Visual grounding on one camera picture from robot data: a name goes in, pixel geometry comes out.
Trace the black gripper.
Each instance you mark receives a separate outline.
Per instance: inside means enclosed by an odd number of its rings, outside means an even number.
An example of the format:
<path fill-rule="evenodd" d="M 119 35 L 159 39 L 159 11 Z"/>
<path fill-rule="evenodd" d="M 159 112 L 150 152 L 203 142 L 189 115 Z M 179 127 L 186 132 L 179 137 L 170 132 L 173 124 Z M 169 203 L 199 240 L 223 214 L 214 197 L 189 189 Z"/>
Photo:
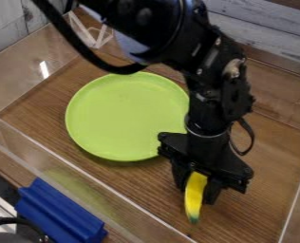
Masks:
<path fill-rule="evenodd" d="M 215 136 L 198 136 L 191 131 L 161 132 L 158 152 L 171 163 L 171 174 L 177 188 L 186 190 L 191 171 L 209 177 L 205 188 L 205 203 L 214 205 L 223 189 L 245 193 L 253 169 L 239 156 L 245 156 L 254 145 L 254 133 L 249 132 L 250 145 L 239 150 L 230 138 L 230 130 Z"/>

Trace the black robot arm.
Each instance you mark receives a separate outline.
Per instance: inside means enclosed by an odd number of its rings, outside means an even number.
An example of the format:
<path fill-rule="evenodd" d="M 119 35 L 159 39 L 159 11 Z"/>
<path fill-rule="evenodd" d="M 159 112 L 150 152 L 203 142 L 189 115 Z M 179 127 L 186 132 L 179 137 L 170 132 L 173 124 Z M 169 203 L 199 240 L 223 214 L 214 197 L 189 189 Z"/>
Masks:
<path fill-rule="evenodd" d="M 114 74 L 132 74 L 163 64 L 183 75 L 189 91 L 186 133 L 161 132 L 159 154 L 171 163 L 175 185 L 187 187 L 193 172 L 207 177 L 202 202 L 215 203 L 219 193 L 246 191 L 254 171 L 241 159 L 231 139 L 234 124 L 251 127 L 245 115 L 254 96 L 246 77 L 246 55 L 234 39 L 210 22 L 203 0 L 78 0 L 88 13 L 120 35 L 128 65 L 111 65 L 83 43 L 48 0 L 31 0 L 84 59 Z"/>

